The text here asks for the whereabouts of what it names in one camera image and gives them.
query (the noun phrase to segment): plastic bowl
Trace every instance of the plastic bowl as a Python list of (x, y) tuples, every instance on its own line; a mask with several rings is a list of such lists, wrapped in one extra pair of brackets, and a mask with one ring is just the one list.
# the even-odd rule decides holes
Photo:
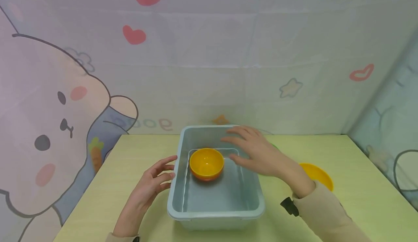
[(195, 151), (190, 157), (190, 170), (201, 181), (217, 179), (224, 168), (224, 158), (216, 149), (203, 148)]
[(330, 191), (334, 190), (334, 184), (331, 177), (321, 168), (309, 163), (300, 163), (303, 170), (308, 174), (309, 178), (321, 182)]

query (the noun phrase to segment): wall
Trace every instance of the wall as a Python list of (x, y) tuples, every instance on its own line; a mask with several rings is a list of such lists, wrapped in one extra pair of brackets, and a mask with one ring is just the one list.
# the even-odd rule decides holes
[(349, 133), (418, 210), (418, 36)]
[(52, 241), (121, 134), (340, 134), (418, 0), (0, 0), (0, 240)]

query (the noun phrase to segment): clear plastic tub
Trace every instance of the clear plastic tub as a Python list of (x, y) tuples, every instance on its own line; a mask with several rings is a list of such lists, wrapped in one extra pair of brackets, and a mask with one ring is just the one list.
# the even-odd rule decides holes
[[(167, 211), (189, 230), (242, 229), (266, 208), (258, 175), (228, 158), (231, 153), (247, 154), (220, 142), (229, 127), (233, 126), (189, 126), (181, 132)], [(189, 158), (200, 148), (215, 148), (225, 158), (223, 173), (212, 182), (190, 173)]]

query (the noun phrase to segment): light green table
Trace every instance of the light green table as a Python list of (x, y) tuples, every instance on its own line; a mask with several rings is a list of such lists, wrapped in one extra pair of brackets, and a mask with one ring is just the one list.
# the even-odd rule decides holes
[[(418, 241), (418, 213), (347, 136), (267, 136), (298, 162), (313, 163), (332, 177), (334, 193), (375, 242)], [(55, 242), (103, 242), (113, 231), (144, 170), (175, 155), (178, 135), (123, 135), (69, 216)], [(266, 212), (243, 231), (188, 232), (167, 214), (168, 192), (159, 195), (140, 228), (143, 242), (320, 241), (300, 217), (280, 206), (291, 195), (278, 179), (260, 177)]]

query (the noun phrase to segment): beige sleeve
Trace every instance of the beige sleeve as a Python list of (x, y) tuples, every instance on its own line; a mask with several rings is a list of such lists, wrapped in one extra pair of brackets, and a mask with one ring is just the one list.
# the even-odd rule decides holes
[(139, 242), (139, 236), (134, 237), (115, 237), (112, 233), (107, 235), (105, 242)]
[(318, 181), (316, 189), (305, 198), (294, 195), (300, 217), (323, 242), (371, 242), (353, 222), (338, 198)]

